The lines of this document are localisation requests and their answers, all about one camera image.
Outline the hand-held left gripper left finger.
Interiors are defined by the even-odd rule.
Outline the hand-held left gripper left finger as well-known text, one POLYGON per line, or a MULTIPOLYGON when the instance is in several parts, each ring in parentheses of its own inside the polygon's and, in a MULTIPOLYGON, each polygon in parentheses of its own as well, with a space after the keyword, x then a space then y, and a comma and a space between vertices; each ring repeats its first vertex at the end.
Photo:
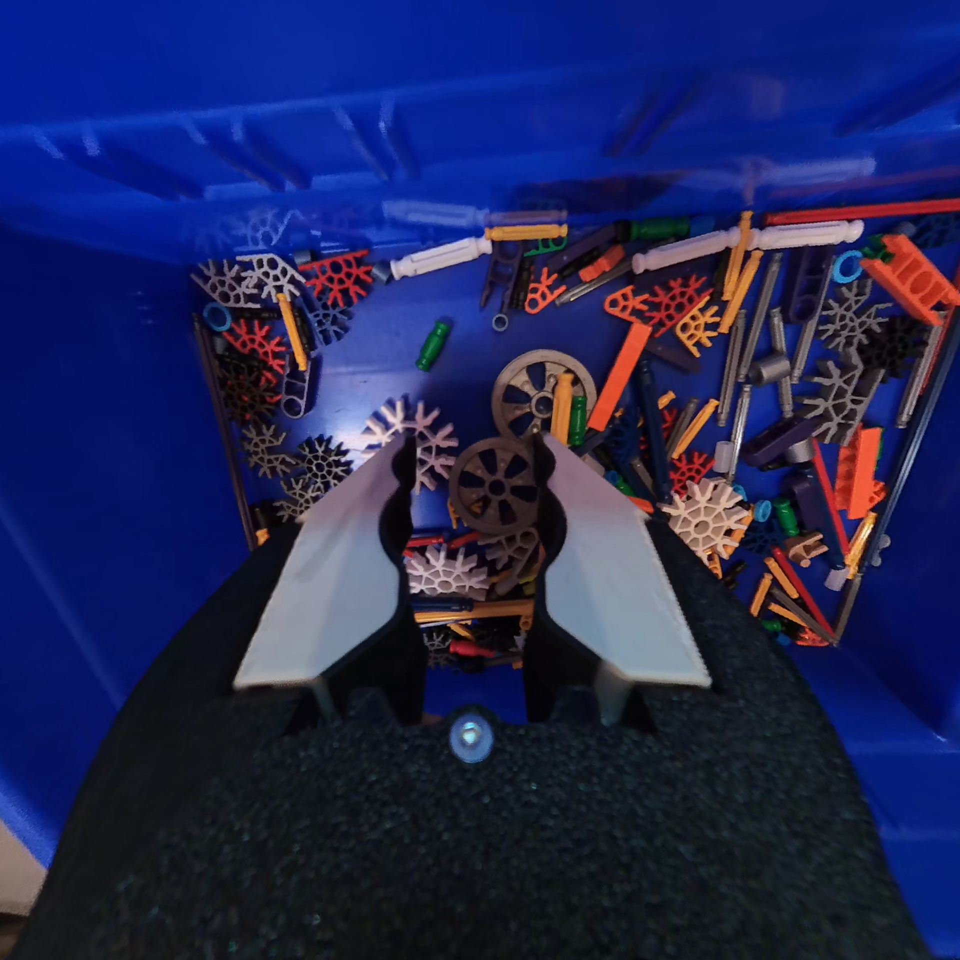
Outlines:
POLYGON ((397 436, 306 511, 235 691, 312 690, 331 720, 378 690, 397 721, 422 721, 426 646, 403 557, 416 467, 414 438, 397 436))

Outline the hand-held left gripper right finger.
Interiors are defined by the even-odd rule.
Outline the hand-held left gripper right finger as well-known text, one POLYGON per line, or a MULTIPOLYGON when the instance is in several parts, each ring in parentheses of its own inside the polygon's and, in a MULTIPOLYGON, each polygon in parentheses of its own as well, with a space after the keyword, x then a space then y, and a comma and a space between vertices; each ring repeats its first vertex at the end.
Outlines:
POLYGON ((643 690, 709 690, 647 514, 551 434, 532 458, 544 557, 523 651, 527 720, 546 722, 579 690, 606 726, 641 727, 643 690))

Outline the blue plastic bin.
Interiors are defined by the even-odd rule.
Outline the blue plastic bin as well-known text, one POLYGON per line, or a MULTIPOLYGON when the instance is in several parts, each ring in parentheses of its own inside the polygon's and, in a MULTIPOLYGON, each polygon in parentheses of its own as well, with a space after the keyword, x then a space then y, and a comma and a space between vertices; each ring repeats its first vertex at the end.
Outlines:
POLYGON ((958 958, 958 333, 885 428, 839 648, 651 522, 714 689, 522 724, 509 668, 329 722, 234 695, 247 547, 192 268, 403 257, 498 213, 958 193, 958 2, 2 2, 2 817, 16 958, 958 958))

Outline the pile of toy construction pieces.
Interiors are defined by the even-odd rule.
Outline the pile of toy construction pieces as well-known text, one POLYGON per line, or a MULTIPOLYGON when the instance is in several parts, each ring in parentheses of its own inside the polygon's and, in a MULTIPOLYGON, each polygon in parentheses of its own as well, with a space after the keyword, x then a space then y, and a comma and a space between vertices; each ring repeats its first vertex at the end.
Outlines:
POLYGON ((246 543, 395 436, 416 599, 533 594, 534 437, 673 529, 784 643, 838 645, 958 319, 958 198, 570 227, 565 210, 378 250, 256 210, 191 270, 246 543))

